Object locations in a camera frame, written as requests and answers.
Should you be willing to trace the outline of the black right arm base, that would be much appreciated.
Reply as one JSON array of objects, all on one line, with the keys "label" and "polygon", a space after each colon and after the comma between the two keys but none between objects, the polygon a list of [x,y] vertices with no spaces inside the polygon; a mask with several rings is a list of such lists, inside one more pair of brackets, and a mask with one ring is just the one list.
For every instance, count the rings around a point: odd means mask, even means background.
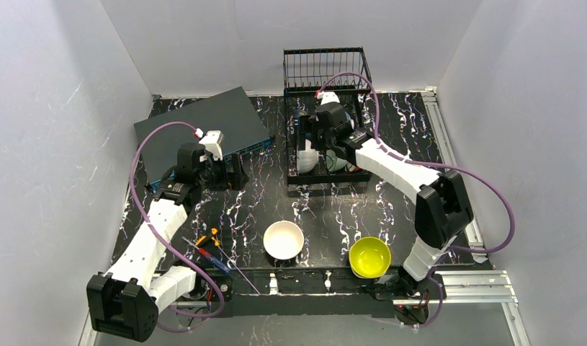
[{"label": "black right arm base", "polygon": [[361,285],[357,291],[377,301],[392,301],[395,318],[401,327],[420,329],[432,324],[442,311],[447,297],[443,276],[433,270],[427,278],[415,281],[401,271],[385,279]]}]

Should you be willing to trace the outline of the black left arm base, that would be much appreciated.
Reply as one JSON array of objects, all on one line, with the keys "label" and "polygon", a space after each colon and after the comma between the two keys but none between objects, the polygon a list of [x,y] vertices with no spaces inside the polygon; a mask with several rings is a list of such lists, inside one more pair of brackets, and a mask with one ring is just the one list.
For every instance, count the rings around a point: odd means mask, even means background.
[{"label": "black left arm base", "polygon": [[176,299],[165,312],[175,313],[181,320],[187,320],[184,326],[189,328],[195,322],[206,321],[209,314],[222,306],[221,301],[229,302],[232,298],[232,277],[217,275],[212,279],[217,284],[217,290],[206,280],[198,278],[193,290]]}]

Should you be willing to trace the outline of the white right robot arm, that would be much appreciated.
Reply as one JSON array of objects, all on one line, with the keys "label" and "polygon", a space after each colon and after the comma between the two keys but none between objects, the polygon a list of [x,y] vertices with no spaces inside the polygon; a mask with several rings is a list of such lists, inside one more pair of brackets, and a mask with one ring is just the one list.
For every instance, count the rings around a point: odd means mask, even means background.
[{"label": "white right robot arm", "polygon": [[312,115],[301,114],[297,124],[312,148],[332,150],[337,158],[377,175],[414,202],[416,240],[399,276],[413,282],[427,278],[474,218],[461,174],[405,162],[366,128],[355,128],[338,102],[320,105]]}]

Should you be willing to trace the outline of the black wire dish rack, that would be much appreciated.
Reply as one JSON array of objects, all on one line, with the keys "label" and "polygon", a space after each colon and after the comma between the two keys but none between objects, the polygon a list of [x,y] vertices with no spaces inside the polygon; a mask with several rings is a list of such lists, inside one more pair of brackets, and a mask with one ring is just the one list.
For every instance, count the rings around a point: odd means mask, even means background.
[{"label": "black wire dish rack", "polygon": [[282,65],[287,194],[363,193],[372,173],[355,166],[354,150],[371,135],[364,49],[286,49]]}]

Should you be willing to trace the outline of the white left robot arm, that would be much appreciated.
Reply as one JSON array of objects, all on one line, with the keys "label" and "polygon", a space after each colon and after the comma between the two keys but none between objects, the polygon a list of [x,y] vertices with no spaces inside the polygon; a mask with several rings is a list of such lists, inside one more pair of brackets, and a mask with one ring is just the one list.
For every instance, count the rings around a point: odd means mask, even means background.
[{"label": "white left robot arm", "polygon": [[93,330],[145,342],[159,314],[196,286],[201,275],[219,297],[217,283],[198,265],[182,257],[182,264],[153,276],[171,240],[200,201],[204,190],[242,190],[248,181],[239,154],[220,156],[216,143],[206,139],[186,143],[176,165],[162,176],[144,222],[123,255],[106,272],[93,275],[86,287]]}]

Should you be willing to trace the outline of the celadon green bowl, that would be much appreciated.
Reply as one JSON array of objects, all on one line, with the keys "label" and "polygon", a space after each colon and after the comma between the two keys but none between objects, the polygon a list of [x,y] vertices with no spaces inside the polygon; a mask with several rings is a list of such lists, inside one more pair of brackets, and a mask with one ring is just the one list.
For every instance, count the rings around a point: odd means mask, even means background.
[{"label": "celadon green bowl", "polygon": [[297,150],[296,165],[298,174],[311,172],[318,164],[319,153],[311,147],[311,142],[305,139],[305,149]]}]

